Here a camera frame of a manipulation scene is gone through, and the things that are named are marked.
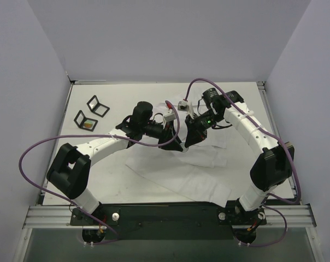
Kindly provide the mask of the white garment shirt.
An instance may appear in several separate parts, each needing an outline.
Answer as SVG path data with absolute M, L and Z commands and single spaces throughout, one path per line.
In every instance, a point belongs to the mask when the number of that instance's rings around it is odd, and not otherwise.
M 205 201 L 226 206 L 230 186 L 214 176 L 227 166 L 227 125 L 208 130 L 206 141 L 186 152 L 165 151 L 157 147 L 134 145 L 127 150 L 126 166 L 140 176 L 147 186 L 144 202 Z

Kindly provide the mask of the colourful painted round brooch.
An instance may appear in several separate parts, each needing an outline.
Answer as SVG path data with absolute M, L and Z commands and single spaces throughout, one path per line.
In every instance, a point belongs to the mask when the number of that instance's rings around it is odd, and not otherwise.
M 93 124 L 91 124 L 91 123 L 85 123 L 84 124 L 84 127 L 86 127 L 86 128 L 91 128 L 93 126 Z

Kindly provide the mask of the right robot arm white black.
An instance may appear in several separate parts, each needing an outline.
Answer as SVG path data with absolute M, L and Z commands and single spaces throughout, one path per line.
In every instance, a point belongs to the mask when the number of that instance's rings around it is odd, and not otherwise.
M 251 185 L 235 204 L 236 214 L 248 218 L 261 207 L 274 188 L 291 176 L 288 156 L 294 154 L 293 145 L 281 146 L 276 138 L 267 135 L 254 112 L 236 91 L 218 94 L 215 88 L 210 88 L 203 92 L 202 100 L 207 111 L 199 115 L 189 113 L 185 118 L 185 147 L 204 141 L 207 130 L 221 121 L 236 129 L 257 157 L 250 170 Z

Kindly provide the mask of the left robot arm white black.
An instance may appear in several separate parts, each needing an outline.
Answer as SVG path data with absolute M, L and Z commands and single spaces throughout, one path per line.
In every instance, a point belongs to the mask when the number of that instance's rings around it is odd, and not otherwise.
M 170 102 L 166 102 L 166 106 L 168 110 L 162 115 L 161 123 L 151 119 L 153 106 L 150 103 L 139 102 L 133 113 L 107 135 L 76 146 L 66 143 L 59 148 L 46 177 L 83 210 L 82 217 L 89 224 L 97 224 L 102 219 L 100 202 L 87 187 L 90 168 L 94 164 L 117 151 L 142 144 L 143 136 L 157 139 L 155 147 L 160 149 L 183 151 L 183 143 L 178 137 L 179 115 Z

